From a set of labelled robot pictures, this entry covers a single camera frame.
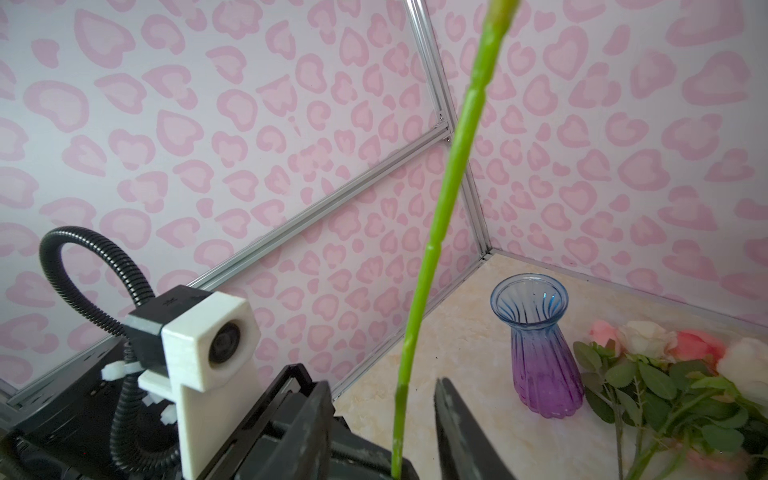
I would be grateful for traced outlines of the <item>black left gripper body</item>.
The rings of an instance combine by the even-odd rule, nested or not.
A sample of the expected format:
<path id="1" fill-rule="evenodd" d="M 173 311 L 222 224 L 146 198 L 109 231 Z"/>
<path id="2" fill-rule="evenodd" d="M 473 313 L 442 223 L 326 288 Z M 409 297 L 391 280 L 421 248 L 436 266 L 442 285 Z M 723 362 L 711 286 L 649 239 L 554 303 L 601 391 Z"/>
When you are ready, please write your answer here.
<path id="1" fill-rule="evenodd" d="M 391 452 L 353 433 L 326 381 L 284 367 L 253 405 L 203 479 L 389 479 Z"/>

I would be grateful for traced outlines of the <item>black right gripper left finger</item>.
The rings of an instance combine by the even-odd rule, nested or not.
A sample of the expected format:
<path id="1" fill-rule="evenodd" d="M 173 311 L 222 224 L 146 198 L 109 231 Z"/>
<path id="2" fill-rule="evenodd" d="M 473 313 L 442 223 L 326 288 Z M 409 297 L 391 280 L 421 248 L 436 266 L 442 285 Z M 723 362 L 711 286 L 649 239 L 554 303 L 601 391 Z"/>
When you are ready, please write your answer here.
<path id="1" fill-rule="evenodd" d="M 330 387 L 313 389 L 278 441 L 259 440 L 239 470 L 240 479 L 327 479 L 331 463 L 333 407 Z"/>

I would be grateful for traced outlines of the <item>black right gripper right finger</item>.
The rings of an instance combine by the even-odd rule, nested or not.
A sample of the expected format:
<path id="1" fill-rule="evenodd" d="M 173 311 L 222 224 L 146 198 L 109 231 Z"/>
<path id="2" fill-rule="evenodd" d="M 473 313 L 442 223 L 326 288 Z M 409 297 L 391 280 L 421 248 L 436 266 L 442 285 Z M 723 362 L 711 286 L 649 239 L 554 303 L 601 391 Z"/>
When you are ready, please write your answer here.
<path id="1" fill-rule="evenodd" d="M 450 379 L 437 380 L 433 400 L 443 479 L 515 479 Z"/>

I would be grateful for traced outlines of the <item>white blue rose stem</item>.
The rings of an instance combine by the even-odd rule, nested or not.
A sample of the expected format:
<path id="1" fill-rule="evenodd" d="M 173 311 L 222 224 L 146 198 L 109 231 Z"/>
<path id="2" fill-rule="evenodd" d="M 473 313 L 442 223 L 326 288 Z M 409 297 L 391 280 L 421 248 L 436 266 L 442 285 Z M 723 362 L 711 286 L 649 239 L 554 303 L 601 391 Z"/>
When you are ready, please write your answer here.
<path id="1" fill-rule="evenodd" d="M 417 285 L 414 289 L 401 351 L 394 396 L 395 410 L 390 469 L 390 475 L 394 479 L 402 477 L 410 380 L 429 292 L 441 256 L 442 243 L 450 225 L 460 184 L 469 162 L 473 141 L 486 104 L 486 90 L 492 81 L 504 36 L 513 23 L 519 5 L 520 2 L 517 0 L 496 0 L 488 3 L 470 81 L 454 129 L 452 146 L 445 166 L 444 178 L 430 226 Z"/>

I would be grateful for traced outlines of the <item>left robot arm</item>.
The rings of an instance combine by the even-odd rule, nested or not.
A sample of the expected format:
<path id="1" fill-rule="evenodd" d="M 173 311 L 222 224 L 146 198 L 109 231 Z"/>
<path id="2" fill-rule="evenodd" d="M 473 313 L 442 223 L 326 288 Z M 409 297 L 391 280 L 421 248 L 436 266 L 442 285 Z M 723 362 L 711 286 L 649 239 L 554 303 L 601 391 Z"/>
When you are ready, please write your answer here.
<path id="1" fill-rule="evenodd" d="M 150 417 L 148 395 L 121 398 L 122 383 L 101 377 L 100 360 L 62 394 L 10 428 L 3 447 L 10 479 L 182 479 L 168 460 L 180 435 Z M 261 388 L 235 383 L 247 413 L 209 460 L 200 479 L 388 479 L 391 453 L 336 416 L 326 382 L 301 364 L 284 367 Z"/>

